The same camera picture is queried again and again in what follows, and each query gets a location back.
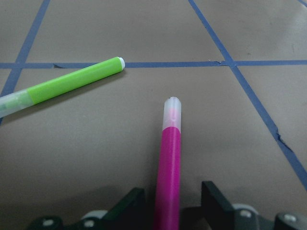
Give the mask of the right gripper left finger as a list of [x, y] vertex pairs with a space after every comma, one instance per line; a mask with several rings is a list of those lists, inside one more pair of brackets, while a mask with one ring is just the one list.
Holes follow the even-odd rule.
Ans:
[[145, 191], [131, 189], [102, 217], [90, 215], [73, 224], [65, 225], [58, 216], [34, 219], [28, 230], [142, 230], [145, 217]]

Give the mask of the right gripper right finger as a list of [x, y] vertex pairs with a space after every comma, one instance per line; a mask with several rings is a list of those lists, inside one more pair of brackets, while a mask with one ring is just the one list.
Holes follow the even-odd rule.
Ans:
[[201, 212], [212, 230], [305, 230], [307, 217], [280, 212], [270, 221], [253, 207], [231, 204], [212, 181], [201, 183]]

